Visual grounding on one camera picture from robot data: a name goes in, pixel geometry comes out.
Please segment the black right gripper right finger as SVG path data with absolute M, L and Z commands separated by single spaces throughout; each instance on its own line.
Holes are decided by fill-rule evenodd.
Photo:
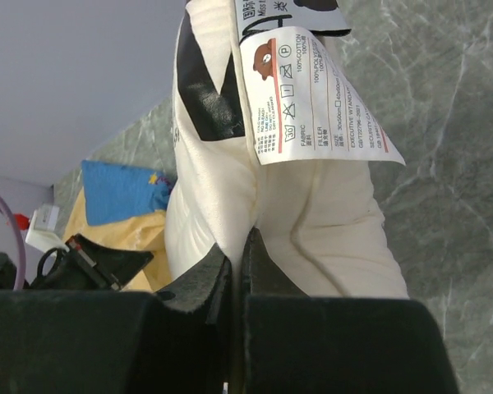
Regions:
M 242 258 L 249 393 L 455 393 L 429 310 L 414 300 L 312 297 L 252 229 Z

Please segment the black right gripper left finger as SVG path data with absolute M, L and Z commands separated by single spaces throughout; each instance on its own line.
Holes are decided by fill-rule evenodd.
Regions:
M 231 281 L 213 247 L 155 293 L 0 291 L 0 393 L 220 393 Z

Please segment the blue and yellow pillowcase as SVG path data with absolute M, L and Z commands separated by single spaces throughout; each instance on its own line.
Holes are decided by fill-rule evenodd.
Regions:
M 164 228 L 173 183 L 160 170 L 90 160 L 81 162 L 81 175 L 62 238 L 80 233 L 111 249 L 150 252 L 151 262 L 129 290 L 157 291 L 171 283 Z

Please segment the cream pillow with bear print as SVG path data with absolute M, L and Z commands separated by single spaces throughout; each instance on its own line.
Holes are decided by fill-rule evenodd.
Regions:
M 242 267 L 258 230 L 310 296 L 404 299 L 368 164 L 401 163 L 340 66 L 335 1 L 189 1 L 177 36 L 173 277 L 213 247 Z

